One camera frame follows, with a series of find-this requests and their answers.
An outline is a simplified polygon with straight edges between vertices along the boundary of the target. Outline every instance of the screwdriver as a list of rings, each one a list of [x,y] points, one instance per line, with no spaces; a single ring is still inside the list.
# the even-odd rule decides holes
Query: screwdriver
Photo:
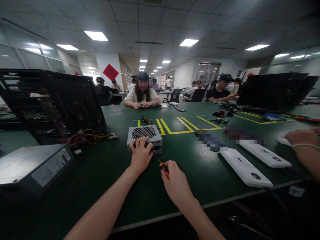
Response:
[[[163,169],[163,170],[165,171],[165,173],[167,174],[168,179],[170,179],[168,168],[166,167],[166,165],[164,165],[164,163],[162,163],[162,162],[160,161],[160,159],[158,158],[158,156],[157,156],[156,154],[154,154],[154,155],[156,156],[156,158],[157,158],[157,159],[159,160],[159,162],[160,162],[160,169]]]

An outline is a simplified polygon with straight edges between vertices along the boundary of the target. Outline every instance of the green workbench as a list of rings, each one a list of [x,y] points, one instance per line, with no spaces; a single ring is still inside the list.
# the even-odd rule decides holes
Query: green workbench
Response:
[[[0,232],[3,239],[62,239],[130,165],[127,150],[128,128],[145,125],[139,121],[142,115],[151,119],[161,132],[163,150],[162,154],[158,155],[159,159],[163,162],[170,159],[177,162],[186,174],[192,193],[204,208],[264,190],[246,186],[219,153],[204,150],[194,134],[198,129],[212,129],[215,137],[228,147],[237,149],[271,180],[275,187],[297,183],[302,177],[310,176],[289,146],[277,145],[274,141],[277,136],[296,129],[306,129],[310,125],[294,120],[266,122],[256,114],[242,112],[228,117],[229,125],[237,125],[242,130],[264,137],[265,147],[291,162],[300,174],[300,177],[297,177],[285,169],[268,167],[237,146],[234,140],[229,140],[222,132],[225,125],[208,122],[215,119],[212,113],[219,110],[217,104],[197,102],[180,103],[179,106],[186,109],[186,112],[179,112],[169,104],[158,109],[139,110],[127,106],[103,106],[107,131],[116,133],[120,139],[98,140],[96,145],[83,149],[41,199],[0,207]],[[318,117],[320,113],[319,107],[314,105],[299,106],[293,112],[312,117]],[[0,132],[2,147],[10,144],[16,135],[24,138],[24,142],[20,144],[36,145],[28,132],[13,131]],[[152,158],[147,169],[132,186],[113,231],[177,215],[180,213],[163,186],[159,161]]]

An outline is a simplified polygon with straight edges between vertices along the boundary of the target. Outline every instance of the power supply fan grille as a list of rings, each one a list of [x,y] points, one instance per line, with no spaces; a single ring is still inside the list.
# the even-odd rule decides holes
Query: power supply fan grille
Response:
[[[144,136],[148,136],[149,138],[153,138],[156,136],[156,132],[152,127],[145,128],[135,128],[132,130],[132,138],[138,139]]]

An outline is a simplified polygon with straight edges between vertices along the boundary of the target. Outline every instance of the black shirt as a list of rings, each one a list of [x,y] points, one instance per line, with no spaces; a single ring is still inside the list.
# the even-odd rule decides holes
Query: black shirt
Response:
[[[222,90],[221,92],[219,92],[216,88],[212,88],[207,92],[207,99],[209,100],[209,98],[212,97],[214,99],[223,98],[227,97],[230,94],[231,93],[228,90]]]

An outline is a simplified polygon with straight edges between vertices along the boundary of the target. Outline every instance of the hand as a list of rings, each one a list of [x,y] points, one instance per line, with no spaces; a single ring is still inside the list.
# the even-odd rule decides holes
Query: hand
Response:
[[[132,151],[132,159],[130,164],[130,169],[136,174],[140,176],[140,174],[147,168],[150,159],[152,158],[154,152],[151,151],[153,148],[153,144],[150,142],[147,147],[144,147],[146,140],[149,137],[141,137],[137,140],[133,140],[130,143],[130,149]]]
[[[141,106],[141,104],[139,104],[139,103],[134,103],[134,104],[133,104],[133,107],[134,107],[134,109],[139,109],[139,108],[141,108],[142,106]]]
[[[234,95],[234,94],[229,94],[229,95],[227,96],[227,100],[237,100],[236,95]]]
[[[319,129],[309,129],[309,130],[296,130],[287,133],[285,136],[291,145],[305,143],[312,145],[319,145],[319,141],[315,134],[319,133]]]
[[[197,202],[192,195],[186,175],[179,169],[175,161],[169,160],[164,163],[169,170],[170,179],[167,174],[161,169],[161,177],[164,187],[171,201],[177,208],[185,214]]]
[[[152,102],[145,102],[142,107],[143,108],[147,108],[147,107],[150,107],[150,106],[152,106]]]

